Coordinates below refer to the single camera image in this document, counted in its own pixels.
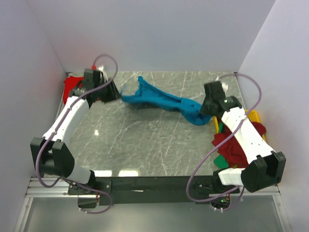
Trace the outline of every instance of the white panel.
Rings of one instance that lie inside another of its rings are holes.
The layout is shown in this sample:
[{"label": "white panel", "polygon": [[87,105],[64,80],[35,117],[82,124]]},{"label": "white panel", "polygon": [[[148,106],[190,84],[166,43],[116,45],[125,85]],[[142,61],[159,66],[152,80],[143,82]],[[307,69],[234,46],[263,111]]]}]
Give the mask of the white panel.
[{"label": "white panel", "polygon": [[275,0],[28,0],[66,71],[238,71]]},{"label": "white panel", "polygon": [[26,1],[0,1],[0,32],[0,225],[9,232],[34,174],[31,139],[55,119],[64,71]]},{"label": "white panel", "polygon": [[[239,71],[262,87],[257,110],[267,141],[287,158],[279,188],[296,232],[309,231],[308,22],[309,1],[276,1]],[[248,81],[239,82],[249,108],[257,91]]]}]

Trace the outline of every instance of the dark red fabric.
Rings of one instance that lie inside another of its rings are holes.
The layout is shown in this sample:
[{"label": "dark red fabric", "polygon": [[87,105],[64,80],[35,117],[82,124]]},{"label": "dark red fabric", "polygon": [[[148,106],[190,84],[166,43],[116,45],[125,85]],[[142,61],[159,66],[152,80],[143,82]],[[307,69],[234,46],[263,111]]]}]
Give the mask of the dark red fabric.
[{"label": "dark red fabric", "polygon": [[63,97],[62,100],[64,104],[67,103],[67,99],[69,97],[70,91],[80,82],[84,79],[84,77],[74,77],[74,76],[69,76],[66,78],[66,80],[63,82],[64,83],[64,91],[63,91]]},{"label": "dark red fabric", "polygon": [[[266,133],[266,128],[261,123],[252,122],[252,124],[261,136]],[[224,126],[224,132],[215,134],[212,144],[217,146],[230,134],[229,128]],[[218,149],[218,153],[224,156],[229,167],[237,165],[239,168],[246,168],[248,166],[246,155],[234,136]]]}]

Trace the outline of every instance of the green cloth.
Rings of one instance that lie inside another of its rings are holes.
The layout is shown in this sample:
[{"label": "green cloth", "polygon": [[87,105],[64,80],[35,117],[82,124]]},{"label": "green cloth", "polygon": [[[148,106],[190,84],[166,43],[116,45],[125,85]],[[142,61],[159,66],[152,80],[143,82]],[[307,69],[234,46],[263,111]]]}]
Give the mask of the green cloth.
[{"label": "green cloth", "polygon": [[[222,133],[224,127],[223,123],[219,123],[219,133]],[[217,165],[219,168],[228,168],[228,163],[226,162],[225,158],[222,155],[219,155],[217,158],[214,159],[214,164]]]},{"label": "green cloth", "polygon": [[228,163],[226,162],[225,158],[222,155],[219,155],[217,158],[215,158],[213,162],[220,169],[228,168]]}]

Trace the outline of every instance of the blue cloth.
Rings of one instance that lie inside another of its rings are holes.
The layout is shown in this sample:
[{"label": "blue cloth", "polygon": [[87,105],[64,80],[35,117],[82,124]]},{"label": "blue cloth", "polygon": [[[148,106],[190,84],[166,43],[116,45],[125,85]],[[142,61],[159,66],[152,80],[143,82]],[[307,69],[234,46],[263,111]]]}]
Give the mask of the blue cloth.
[{"label": "blue cloth", "polygon": [[151,103],[165,110],[177,110],[180,111],[189,122],[198,126],[205,125],[211,119],[209,115],[200,114],[201,104],[198,102],[165,93],[148,84],[141,76],[138,77],[138,82],[140,86],[135,92],[135,95],[122,95],[122,101],[130,104]]}]

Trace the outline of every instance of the marble surface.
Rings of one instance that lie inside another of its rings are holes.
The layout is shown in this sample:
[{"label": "marble surface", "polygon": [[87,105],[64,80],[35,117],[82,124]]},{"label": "marble surface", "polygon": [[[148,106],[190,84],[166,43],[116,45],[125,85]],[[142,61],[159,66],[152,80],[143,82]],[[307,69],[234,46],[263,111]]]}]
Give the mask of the marble surface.
[{"label": "marble surface", "polygon": [[[124,94],[138,89],[139,75],[170,94],[204,100],[203,84],[223,72],[119,72],[115,84]],[[243,102],[235,77],[225,79],[227,96]],[[213,148],[213,120],[205,126],[190,124],[178,112],[149,105],[128,105],[121,100],[96,102],[76,128],[69,149],[81,166],[100,170],[105,176],[190,175]],[[218,168],[212,154],[197,174]]]}]

